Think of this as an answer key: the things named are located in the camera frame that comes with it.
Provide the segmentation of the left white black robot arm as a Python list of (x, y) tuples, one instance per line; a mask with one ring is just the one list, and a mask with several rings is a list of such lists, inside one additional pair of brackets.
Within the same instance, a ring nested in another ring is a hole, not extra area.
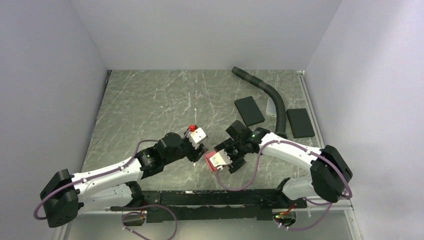
[(34, 210), (36, 220), (46, 220), (57, 228), (85, 212), (109, 207), (137, 210), (144, 204), (138, 181), (161, 173), (165, 166), (187, 158), (196, 163), (207, 151), (201, 129), (183, 136), (169, 132), (153, 146), (139, 149), (139, 141), (131, 157), (96, 170), (69, 173), (57, 171), (40, 193), (40, 204)]

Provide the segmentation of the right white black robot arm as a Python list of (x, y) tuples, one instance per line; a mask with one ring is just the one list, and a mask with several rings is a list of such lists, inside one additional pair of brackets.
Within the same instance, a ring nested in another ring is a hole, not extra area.
[(206, 157), (215, 174), (225, 167), (230, 173), (236, 172), (246, 163), (247, 154), (257, 155), (256, 174), (261, 156), (271, 156), (308, 172), (304, 177), (286, 178), (278, 185), (275, 200), (280, 207), (287, 208), (295, 200), (314, 196), (329, 203), (352, 198), (349, 182), (353, 173), (334, 146), (306, 146), (262, 127), (251, 130), (239, 120), (234, 121), (226, 132), (230, 137), (215, 146), (214, 153)]

